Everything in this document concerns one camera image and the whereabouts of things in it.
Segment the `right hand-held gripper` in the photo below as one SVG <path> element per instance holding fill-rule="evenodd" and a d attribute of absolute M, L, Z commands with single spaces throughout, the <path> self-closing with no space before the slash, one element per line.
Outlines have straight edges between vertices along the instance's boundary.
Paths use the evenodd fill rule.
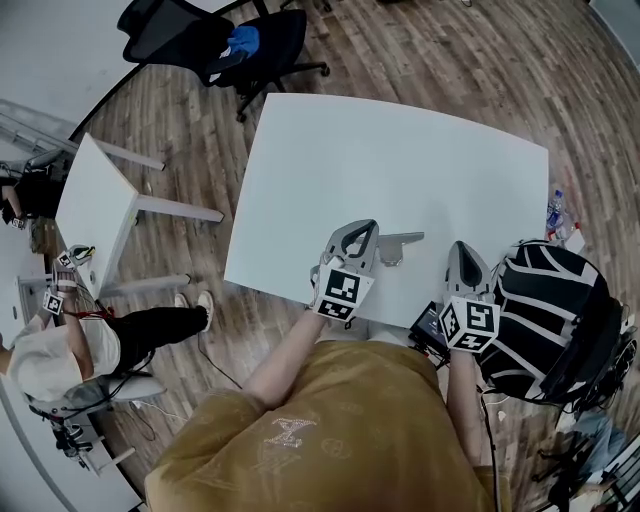
<path fill-rule="evenodd" d="M 445 272 L 444 300 L 448 302 L 438 318 L 449 350 L 482 353 L 497 338 L 500 308 L 477 301 L 491 292 L 488 265 L 470 245 L 456 241 Z"/>

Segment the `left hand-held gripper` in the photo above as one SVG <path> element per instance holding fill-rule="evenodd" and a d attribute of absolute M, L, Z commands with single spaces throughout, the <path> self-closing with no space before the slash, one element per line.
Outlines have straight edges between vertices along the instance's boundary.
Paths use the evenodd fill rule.
<path fill-rule="evenodd" d="M 337 321 L 357 316 L 375 283 L 365 271 L 373 266 L 378 240 L 379 226 L 373 219 L 351 222 L 331 235 L 326 246 L 330 257 L 310 270 L 309 307 L 314 313 Z"/>

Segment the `person's left forearm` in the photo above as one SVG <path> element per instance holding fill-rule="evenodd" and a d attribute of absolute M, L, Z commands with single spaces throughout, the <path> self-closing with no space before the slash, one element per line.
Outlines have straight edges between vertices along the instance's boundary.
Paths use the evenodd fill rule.
<path fill-rule="evenodd" d="M 244 394 L 254 400 L 262 410 L 278 408 L 289 395 L 326 321 L 325 317 L 306 310 L 243 384 Z"/>

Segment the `person's right forearm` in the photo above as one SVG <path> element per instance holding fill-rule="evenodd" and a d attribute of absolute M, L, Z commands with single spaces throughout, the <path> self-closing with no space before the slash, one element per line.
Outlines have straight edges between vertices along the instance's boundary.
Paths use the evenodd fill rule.
<path fill-rule="evenodd" d="M 490 445 L 477 392 L 476 363 L 469 352 L 451 352 L 447 410 L 471 465 L 487 466 L 491 462 Z"/>

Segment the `small black screen device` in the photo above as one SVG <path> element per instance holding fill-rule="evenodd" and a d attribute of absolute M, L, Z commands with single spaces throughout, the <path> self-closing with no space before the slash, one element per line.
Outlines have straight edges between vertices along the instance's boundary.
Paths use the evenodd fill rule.
<path fill-rule="evenodd" d="M 439 314 L 443 308 L 442 303 L 431 301 L 410 327 L 409 338 L 420 349 L 447 356 L 449 349 L 439 325 Z"/>

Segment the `person's light grey trousers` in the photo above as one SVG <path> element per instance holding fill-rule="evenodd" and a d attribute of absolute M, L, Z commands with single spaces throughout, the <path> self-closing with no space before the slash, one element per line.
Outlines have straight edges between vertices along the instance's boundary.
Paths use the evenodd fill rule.
<path fill-rule="evenodd" d="M 367 341 L 383 342 L 410 348 L 414 342 L 410 339 L 410 331 L 403 327 L 366 320 L 361 328 L 362 336 Z"/>

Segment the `clear plastic water bottle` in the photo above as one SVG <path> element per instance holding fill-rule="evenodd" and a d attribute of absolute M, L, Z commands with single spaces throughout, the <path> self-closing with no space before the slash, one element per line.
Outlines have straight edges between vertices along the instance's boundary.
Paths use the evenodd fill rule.
<path fill-rule="evenodd" d="M 546 229 L 555 231 L 564 223 L 564 194 L 556 189 L 547 206 Z"/>

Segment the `person's mustard shirt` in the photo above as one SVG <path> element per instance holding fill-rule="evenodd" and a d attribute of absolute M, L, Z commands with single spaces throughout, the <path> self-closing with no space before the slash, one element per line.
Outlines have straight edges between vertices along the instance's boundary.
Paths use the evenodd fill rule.
<path fill-rule="evenodd" d="M 150 512 L 510 512 L 509 482 L 465 457 L 434 365 L 324 341 L 266 411 L 211 393 L 146 477 Z"/>

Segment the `blue cloth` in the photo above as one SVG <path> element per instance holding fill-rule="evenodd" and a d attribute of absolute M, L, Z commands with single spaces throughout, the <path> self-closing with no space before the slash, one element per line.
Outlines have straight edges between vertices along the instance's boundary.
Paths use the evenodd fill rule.
<path fill-rule="evenodd" d="M 255 26 L 241 25 L 234 28 L 227 38 L 228 55 L 243 54 L 246 57 L 254 55 L 260 46 L 260 33 Z"/>

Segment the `white metal rack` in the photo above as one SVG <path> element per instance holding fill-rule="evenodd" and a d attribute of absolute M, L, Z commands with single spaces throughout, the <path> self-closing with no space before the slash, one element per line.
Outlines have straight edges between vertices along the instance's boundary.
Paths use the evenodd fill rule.
<path fill-rule="evenodd" d="M 599 505 L 614 506 L 615 512 L 640 512 L 640 434 L 591 480 L 602 488 Z"/>

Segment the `small white side table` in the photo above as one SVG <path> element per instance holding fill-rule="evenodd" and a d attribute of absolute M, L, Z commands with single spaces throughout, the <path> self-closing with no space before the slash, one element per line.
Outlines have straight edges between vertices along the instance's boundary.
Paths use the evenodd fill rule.
<path fill-rule="evenodd" d="M 111 158 L 123 158 L 156 170 L 164 164 L 107 144 L 85 134 L 76 151 L 61 196 L 55 222 L 66 248 L 93 247 L 94 254 L 78 275 L 95 300 L 162 289 L 192 282 L 188 274 L 138 281 L 115 281 L 118 263 L 134 222 L 151 212 L 219 223 L 224 215 L 213 209 L 139 193 Z"/>

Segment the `grey metal ladder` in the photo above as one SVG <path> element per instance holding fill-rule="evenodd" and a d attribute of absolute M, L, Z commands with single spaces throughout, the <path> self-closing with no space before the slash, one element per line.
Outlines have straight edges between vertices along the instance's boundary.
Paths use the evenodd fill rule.
<path fill-rule="evenodd" d="M 26 153 L 75 154 L 78 145 L 70 140 L 74 130 L 70 121 L 0 98 L 0 141 Z"/>

